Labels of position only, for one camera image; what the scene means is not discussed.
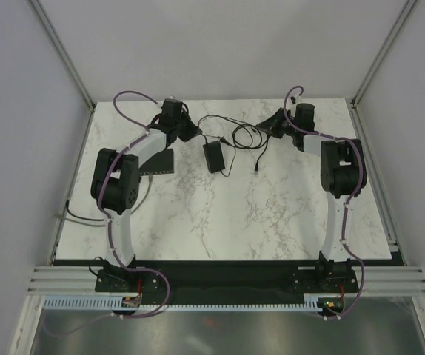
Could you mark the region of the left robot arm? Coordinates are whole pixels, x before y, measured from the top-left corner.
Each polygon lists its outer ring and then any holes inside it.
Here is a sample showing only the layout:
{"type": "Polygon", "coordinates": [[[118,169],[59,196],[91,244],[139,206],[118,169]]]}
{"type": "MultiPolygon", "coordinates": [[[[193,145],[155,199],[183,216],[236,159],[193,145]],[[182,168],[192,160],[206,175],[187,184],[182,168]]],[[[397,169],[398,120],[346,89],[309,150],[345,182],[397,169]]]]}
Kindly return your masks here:
{"type": "Polygon", "coordinates": [[[107,235],[107,257],[96,281],[97,292],[132,292],[139,269],[131,240],[131,212],[138,199],[140,168],[177,139],[188,142],[201,130],[189,115],[187,105],[167,98],[148,125],[135,122],[144,131],[120,150],[98,152],[90,194],[102,213],[107,235]]]}

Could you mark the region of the black network switch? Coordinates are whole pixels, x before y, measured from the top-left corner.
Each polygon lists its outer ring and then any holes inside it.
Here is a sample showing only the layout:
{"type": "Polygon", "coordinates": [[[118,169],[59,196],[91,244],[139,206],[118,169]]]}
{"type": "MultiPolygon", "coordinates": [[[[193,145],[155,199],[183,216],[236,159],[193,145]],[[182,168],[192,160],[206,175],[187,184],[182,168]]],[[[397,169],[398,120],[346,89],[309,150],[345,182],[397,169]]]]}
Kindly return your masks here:
{"type": "Polygon", "coordinates": [[[167,175],[175,171],[175,158],[173,149],[165,149],[156,153],[139,167],[140,176],[167,175]]]}

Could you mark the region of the black power adapter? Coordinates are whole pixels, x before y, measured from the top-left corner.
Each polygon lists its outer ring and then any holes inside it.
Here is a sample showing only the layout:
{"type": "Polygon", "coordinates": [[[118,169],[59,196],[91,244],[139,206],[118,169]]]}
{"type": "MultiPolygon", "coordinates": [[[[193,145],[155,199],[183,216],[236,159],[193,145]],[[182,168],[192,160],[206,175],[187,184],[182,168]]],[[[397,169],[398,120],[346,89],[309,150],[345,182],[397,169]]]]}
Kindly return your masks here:
{"type": "Polygon", "coordinates": [[[205,143],[203,151],[209,173],[214,174],[225,169],[224,156],[219,141],[205,143]]]}

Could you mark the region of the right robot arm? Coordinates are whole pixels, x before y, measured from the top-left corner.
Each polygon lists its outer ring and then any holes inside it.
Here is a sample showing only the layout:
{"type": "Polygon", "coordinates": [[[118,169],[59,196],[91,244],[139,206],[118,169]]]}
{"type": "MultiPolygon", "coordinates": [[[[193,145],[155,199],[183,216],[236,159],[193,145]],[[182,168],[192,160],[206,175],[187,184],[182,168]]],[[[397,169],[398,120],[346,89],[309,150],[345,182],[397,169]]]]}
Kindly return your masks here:
{"type": "Polygon", "coordinates": [[[293,146],[320,158],[320,181],[327,193],[327,226],[324,243],[313,271],[308,271],[304,285],[325,292],[356,292],[359,290],[347,232],[353,202],[367,184],[367,172],[361,141],[337,138],[315,130],[315,106],[295,105],[295,114],[280,108],[272,117],[256,125],[271,138],[285,135],[293,146]]]}

